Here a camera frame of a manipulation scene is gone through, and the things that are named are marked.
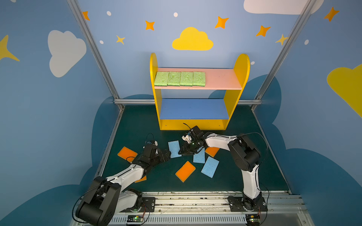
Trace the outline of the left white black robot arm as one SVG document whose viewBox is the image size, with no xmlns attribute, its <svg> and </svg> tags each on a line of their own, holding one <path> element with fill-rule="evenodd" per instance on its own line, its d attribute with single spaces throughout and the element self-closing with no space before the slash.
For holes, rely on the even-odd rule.
<svg viewBox="0 0 362 226">
<path fill-rule="evenodd" d="M 170 159 L 169 150 L 159 148 L 154 140 L 147 142 L 142 153 L 126 157 L 130 162 L 128 168 L 106 178 L 98 176 L 92 181 L 88 191 L 73 206 L 73 220 L 80 224 L 107 226 L 116 213 L 138 210 L 142 205 L 142 192 L 128 187 Z"/>
</svg>

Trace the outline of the blue sponge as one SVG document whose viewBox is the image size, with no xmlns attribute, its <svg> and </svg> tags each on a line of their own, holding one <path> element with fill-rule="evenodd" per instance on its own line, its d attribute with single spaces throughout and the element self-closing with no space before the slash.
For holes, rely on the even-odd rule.
<svg viewBox="0 0 362 226">
<path fill-rule="evenodd" d="M 169 151 L 171 152 L 171 158 L 177 158 L 182 156 L 181 154 L 179 154 L 180 144 L 178 140 L 168 142 L 168 147 Z"/>
<path fill-rule="evenodd" d="M 201 173 L 208 176 L 209 178 L 213 178 L 218 165 L 219 161 L 209 156 L 201 170 Z"/>
<path fill-rule="evenodd" d="M 194 163 L 201 163 L 204 164 L 205 163 L 205 148 L 201 147 L 196 154 L 194 154 L 193 156 L 193 162 Z"/>
</svg>

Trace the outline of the green sponge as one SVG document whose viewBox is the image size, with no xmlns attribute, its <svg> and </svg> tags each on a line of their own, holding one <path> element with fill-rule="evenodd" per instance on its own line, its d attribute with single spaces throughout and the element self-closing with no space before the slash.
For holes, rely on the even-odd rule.
<svg viewBox="0 0 362 226">
<path fill-rule="evenodd" d="M 180 86 L 181 72 L 169 72 L 167 86 Z"/>
<path fill-rule="evenodd" d="M 193 72 L 193 86 L 204 87 L 206 85 L 205 72 Z"/>
<path fill-rule="evenodd" d="M 169 72 L 157 72 L 154 80 L 155 86 L 167 86 Z"/>
<path fill-rule="evenodd" d="M 181 72 L 180 85 L 181 86 L 192 86 L 193 85 L 193 72 Z"/>
</svg>

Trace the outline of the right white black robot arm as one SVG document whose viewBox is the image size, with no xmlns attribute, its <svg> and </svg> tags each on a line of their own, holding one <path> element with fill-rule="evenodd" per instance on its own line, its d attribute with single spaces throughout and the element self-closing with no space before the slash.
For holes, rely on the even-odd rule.
<svg viewBox="0 0 362 226">
<path fill-rule="evenodd" d="M 237 136 L 219 135 L 213 132 L 203 132 L 198 126 L 190 129 L 182 140 L 180 155 L 195 155 L 201 148 L 219 148 L 227 150 L 243 177 L 243 204 L 255 208 L 258 203 L 265 202 L 259 186 L 258 170 L 261 164 L 261 152 L 249 134 Z"/>
</svg>

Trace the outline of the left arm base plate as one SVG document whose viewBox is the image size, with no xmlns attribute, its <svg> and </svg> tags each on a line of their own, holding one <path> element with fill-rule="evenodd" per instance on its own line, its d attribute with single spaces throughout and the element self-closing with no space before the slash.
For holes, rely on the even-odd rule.
<svg viewBox="0 0 362 226">
<path fill-rule="evenodd" d="M 127 208 L 122 212 L 154 212 L 155 205 L 155 197 L 143 197 L 142 201 L 137 201 L 134 207 Z"/>
</svg>

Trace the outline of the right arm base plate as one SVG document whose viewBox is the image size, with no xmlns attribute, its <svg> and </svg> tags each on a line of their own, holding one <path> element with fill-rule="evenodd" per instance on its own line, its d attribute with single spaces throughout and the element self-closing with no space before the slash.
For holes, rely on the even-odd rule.
<svg viewBox="0 0 362 226">
<path fill-rule="evenodd" d="M 227 201 L 231 212 L 267 212 L 267 204 L 265 199 L 260 196 L 255 199 L 248 197 L 229 196 Z"/>
</svg>

